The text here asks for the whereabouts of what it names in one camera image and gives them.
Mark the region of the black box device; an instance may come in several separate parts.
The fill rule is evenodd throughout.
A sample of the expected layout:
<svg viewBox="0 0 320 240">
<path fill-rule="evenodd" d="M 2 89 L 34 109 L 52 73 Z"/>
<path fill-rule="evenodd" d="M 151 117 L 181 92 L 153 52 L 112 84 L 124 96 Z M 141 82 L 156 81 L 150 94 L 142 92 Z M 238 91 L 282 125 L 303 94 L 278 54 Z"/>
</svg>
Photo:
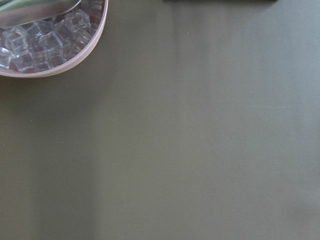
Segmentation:
<svg viewBox="0 0 320 240">
<path fill-rule="evenodd" d="M 165 1 L 174 1 L 174 2 L 228 2 L 228 3 L 276 3 L 279 0 L 165 0 Z"/>
</svg>

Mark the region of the steel ice scoop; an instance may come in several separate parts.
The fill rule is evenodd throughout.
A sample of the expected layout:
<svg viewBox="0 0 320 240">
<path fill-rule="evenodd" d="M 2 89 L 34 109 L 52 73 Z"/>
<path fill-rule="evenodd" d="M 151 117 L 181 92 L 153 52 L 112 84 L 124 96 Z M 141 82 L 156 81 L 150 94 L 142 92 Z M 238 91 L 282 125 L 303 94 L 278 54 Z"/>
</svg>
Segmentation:
<svg viewBox="0 0 320 240">
<path fill-rule="evenodd" d="M 2 0 L 0 2 L 0 27 L 8 29 L 65 14 L 79 0 Z"/>
</svg>

